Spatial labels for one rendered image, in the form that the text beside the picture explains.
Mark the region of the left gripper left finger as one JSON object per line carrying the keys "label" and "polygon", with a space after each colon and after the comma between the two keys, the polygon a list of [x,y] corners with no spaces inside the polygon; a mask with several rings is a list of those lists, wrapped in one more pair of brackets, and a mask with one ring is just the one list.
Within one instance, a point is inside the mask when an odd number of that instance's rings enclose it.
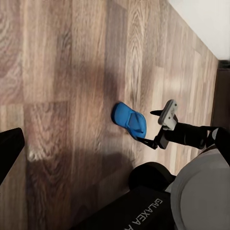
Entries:
{"label": "left gripper left finger", "polygon": [[20,127],[0,133],[0,185],[25,146]]}

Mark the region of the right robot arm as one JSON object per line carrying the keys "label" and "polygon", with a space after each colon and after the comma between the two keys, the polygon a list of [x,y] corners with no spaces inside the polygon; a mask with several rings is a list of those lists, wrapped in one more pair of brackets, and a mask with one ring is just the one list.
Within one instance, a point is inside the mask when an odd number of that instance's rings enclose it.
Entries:
{"label": "right robot arm", "polygon": [[162,127],[158,135],[155,136],[154,140],[140,137],[137,137],[137,139],[154,150],[158,146],[165,150],[169,142],[189,145],[198,149],[203,149],[205,145],[208,148],[215,143],[216,134],[219,127],[199,127],[179,123],[175,115],[177,108],[178,103],[175,99],[171,99],[167,102],[163,110],[151,111],[151,114],[160,116],[158,119],[158,124],[162,125]]}

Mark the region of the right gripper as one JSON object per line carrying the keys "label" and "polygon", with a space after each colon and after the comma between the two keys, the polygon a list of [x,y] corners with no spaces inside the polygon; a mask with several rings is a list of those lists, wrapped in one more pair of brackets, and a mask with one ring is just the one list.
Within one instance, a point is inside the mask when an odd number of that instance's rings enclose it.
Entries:
{"label": "right gripper", "polygon": [[[156,110],[151,111],[151,114],[160,116],[163,110]],[[186,145],[185,143],[185,136],[186,131],[189,128],[190,124],[184,124],[179,123],[176,115],[174,115],[174,120],[177,122],[177,125],[174,129],[174,131],[171,130],[163,130],[163,125],[158,133],[157,136],[155,136],[154,140],[146,139],[146,138],[140,138],[137,137],[137,139],[146,144],[147,146],[153,148],[154,150],[159,146],[161,149],[166,149],[169,142],[174,142],[182,145]]]}

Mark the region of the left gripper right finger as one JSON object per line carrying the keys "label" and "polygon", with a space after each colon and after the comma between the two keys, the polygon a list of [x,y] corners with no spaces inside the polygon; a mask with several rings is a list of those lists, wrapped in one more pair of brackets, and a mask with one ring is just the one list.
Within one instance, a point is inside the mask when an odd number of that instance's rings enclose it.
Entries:
{"label": "left gripper right finger", "polygon": [[218,128],[215,145],[230,166],[230,129]]}

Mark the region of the sandal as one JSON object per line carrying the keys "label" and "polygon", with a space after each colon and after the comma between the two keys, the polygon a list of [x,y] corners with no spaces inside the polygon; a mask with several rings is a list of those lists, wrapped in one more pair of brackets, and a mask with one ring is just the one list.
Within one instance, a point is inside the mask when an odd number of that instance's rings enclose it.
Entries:
{"label": "sandal", "polygon": [[147,134],[147,122],[141,113],[137,113],[122,102],[117,102],[112,112],[114,124],[125,128],[131,136],[145,138]]}

